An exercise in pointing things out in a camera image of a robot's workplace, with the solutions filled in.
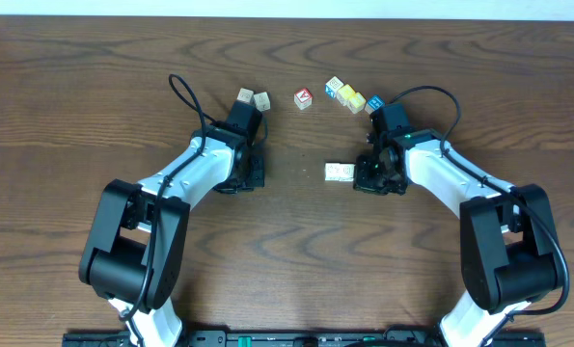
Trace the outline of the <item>green Z white block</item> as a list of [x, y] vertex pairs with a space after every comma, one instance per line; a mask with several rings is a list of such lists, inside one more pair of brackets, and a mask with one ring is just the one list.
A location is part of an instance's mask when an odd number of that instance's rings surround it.
[[326, 181], [340, 181], [342, 179], [342, 165], [340, 163], [326, 163], [324, 171]]

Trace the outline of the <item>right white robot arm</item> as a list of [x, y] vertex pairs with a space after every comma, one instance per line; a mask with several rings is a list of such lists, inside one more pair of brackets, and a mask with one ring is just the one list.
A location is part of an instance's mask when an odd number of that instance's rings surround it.
[[431, 129], [416, 130], [399, 103], [370, 114], [372, 151], [355, 164], [354, 189], [402, 195], [424, 187], [459, 220], [466, 288], [433, 336], [444, 346], [484, 346], [514, 316], [567, 282], [547, 194], [516, 187], [460, 154]]

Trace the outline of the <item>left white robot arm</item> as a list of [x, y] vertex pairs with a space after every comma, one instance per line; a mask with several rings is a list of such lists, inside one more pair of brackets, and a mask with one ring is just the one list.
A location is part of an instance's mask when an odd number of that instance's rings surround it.
[[265, 120], [236, 101], [224, 121], [195, 131], [188, 149], [136, 183], [103, 190], [79, 264], [79, 279], [128, 315], [128, 331], [103, 341], [174, 346], [183, 334], [171, 294], [182, 262], [189, 214], [210, 191], [236, 194], [264, 184], [255, 138]]

